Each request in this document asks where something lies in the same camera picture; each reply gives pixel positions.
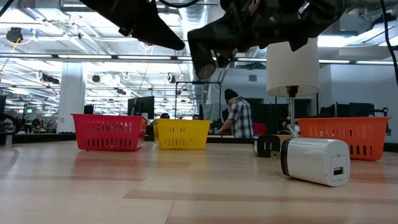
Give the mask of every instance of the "plaid shirt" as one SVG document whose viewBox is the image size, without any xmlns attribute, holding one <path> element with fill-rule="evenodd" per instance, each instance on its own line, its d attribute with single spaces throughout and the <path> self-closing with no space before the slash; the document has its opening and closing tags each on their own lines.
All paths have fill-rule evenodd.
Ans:
<svg viewBox="0 0 398 224">
<path fill-rule="evenodd" d="M 250 104 L 239 96 L 231 106 L 228 119 L 234 121 L 232 133 L 236 138 L 253 138 L 253 118 Z"/>
</svg>

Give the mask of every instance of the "usb port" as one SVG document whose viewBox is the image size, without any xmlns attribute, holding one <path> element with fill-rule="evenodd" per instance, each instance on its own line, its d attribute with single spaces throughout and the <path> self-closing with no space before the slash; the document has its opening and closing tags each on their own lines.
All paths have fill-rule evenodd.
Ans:
<svg viewBox="0 0 398 224">
<path fill-rule="evenodd" d="M 343 174 L 343 168 L 342 167 L 336 167 L 333 169 L 333 175 L 340 175 Z"/>
</svg>

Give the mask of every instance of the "plastic basket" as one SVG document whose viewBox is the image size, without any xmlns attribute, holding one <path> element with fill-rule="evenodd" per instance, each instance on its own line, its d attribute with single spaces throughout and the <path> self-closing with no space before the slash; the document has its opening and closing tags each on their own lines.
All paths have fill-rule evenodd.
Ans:
<svg viewBox="0 0 398 224">
<path fill-rule="evenodd" d="M 211 121 L 156 119 L 155 142 L 161 149 L 204 149 Z"/>
<path fill-rule="evenodd" d="M 142 116 L 73 114 L 73 119 L 79 149 L 135 151 L 145 139 L 147 120 Z"/>
<path fill-rule="evenodd" d="M 297 119 L 301 137 L 339 139 L 347 143 L 351 159 L 381 159 L 390 117 Z"/>
</svg>

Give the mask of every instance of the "white lamp shade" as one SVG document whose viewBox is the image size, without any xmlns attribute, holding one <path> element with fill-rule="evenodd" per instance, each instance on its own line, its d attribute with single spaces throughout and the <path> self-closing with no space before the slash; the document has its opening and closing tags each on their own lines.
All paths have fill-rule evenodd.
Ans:
<svg viewBox="0 0 398 224">
<path fill-rule="evenodd" d="M 292 52 L 288 42 L 267 47 L 267 92 L 272 96 L 287 97 L 287 86 L 298 86 L 296 96 L 307 96 L 319 91 L 319 49 L 317 38 Z"/>
</svg>

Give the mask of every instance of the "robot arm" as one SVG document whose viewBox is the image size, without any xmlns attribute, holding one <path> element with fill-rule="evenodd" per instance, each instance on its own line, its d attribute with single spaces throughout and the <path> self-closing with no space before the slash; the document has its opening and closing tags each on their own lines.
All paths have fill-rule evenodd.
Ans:
<svg viewBox="0 0 398 224">
<path fill-rule="evenodd" d="M 336 22 L 349 0 L 222 0 L 225 15 L 202 28 L 188 32 L 188 43 L 197 77 L 210 78 L 215 71 L 211 51 L 220 67 L 233 58 L 232 51 L 261 49 L 288 41 L 292 51 L 308 38 L 320 35 Z"/>
<path fill-rule="evenodd" d="M 119 33 L 124 36 L 174 50 L 185 47 L 184 42 L 159 17 L 155 0 L 80 1 L 117 25 Z"/>
</svg>

